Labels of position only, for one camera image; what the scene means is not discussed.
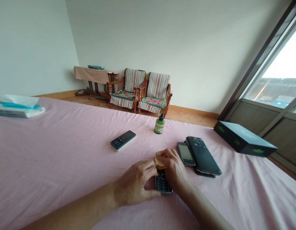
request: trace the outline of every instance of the striped chair cover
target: striped chair cover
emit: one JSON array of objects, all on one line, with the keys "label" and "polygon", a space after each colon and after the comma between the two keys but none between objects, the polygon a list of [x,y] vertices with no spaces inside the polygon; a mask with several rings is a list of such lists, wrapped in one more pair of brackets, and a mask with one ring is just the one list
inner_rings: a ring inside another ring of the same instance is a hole
[{"label": "striped chair cover", "polygon": [[[146,72],[143,70],[127,69],[125,91],[134,92],[134,87],[141,86],[141,84],[144,81],[145,73]],[[133,98],[133,101],[130,101],[124,98],[118,98],[114,96],[111,97],[111,103],[118,105],[120,107],[126,107],[129,109],[132,109],[133,102],[134,102],[134,98]]]},{"label": "striped chair cover", "polygon": [[[151,72],[150,78],[149,78],[149,85],[147,89],[147,97],[156,97],[156,98],[165,99],[169,78],[170,76],[167,74]],[[160,113],[160,110],[161,110],[161,108],[159,107],[146,104],[142,101],[139,102],[138,107],[153,113]]]}]

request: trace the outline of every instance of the cleaning sponge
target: cleaning sponge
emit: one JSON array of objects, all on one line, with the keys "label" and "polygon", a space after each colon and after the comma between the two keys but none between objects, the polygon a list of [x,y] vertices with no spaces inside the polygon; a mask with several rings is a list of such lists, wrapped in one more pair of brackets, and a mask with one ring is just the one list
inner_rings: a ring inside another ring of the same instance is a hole
[{"label": "cleaning sponge", "polygon": [[157,159],[157,155],[161,155],[161,151],[156,152],[155,154],[155,164],[157,165],[159,170],[166,169],[166,166]]}]

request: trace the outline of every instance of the black box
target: black box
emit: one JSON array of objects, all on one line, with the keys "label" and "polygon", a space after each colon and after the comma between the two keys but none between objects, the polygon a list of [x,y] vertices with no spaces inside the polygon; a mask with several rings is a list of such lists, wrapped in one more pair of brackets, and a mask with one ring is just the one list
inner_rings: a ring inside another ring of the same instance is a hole
[{"label": "black box", "polygon": [[214,130],[239,153],[268,157],[278,149],[239,124],[218,121]]}]

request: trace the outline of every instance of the sky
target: sky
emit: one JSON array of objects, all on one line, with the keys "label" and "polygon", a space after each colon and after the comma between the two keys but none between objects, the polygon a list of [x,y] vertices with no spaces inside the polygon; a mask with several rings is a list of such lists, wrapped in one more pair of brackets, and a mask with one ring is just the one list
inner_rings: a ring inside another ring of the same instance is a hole
[{"label": "sky", "polygon": [[296,32],[280,51],[262,78],[296,78]]}]

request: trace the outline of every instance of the black smartphone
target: black smartphone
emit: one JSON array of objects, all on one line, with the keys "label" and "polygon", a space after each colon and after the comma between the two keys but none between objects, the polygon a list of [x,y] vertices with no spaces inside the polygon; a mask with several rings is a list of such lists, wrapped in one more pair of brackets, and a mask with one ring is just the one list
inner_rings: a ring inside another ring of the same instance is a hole
[{"label": "black smartphone", "polygon": [[215,175],[212,175],[212,174],[202,173],[202,172],[198,171],[198,169],[196,167],[194,167],[194,171],[199,176],[206,176],[206,177],[211,177],[211,178],[215,178],[216,177]]},{"label": "black smartphone", "polygon": [[177,149],[178,149],[180,158],[185,166],[193,167],[196,165],[193,159],[193,156],[189,150],[189,147],[187,146],[186,143],[177,142]]},{"label": "black smartphone", "polygon": [[159,190],[162,194],[171,194],[173,189],[167,183],[165,178],[164,170],[158,170],[159,175],[155,177],[155,187]]},{"label": "black smartphone", "polygon": [[201,138],[188,136],[186,143],[196,162],[195,168],[205,174],[220,175],[222,172]]},{"label": "black smartphone", "polygon": [[111,141],[111,147],[116,151],[120,151],[123,147],[129,144],[134,138],[136,138],[136,134],[131,130],[127,131],[123,135],[117,137],[115,140]]}]

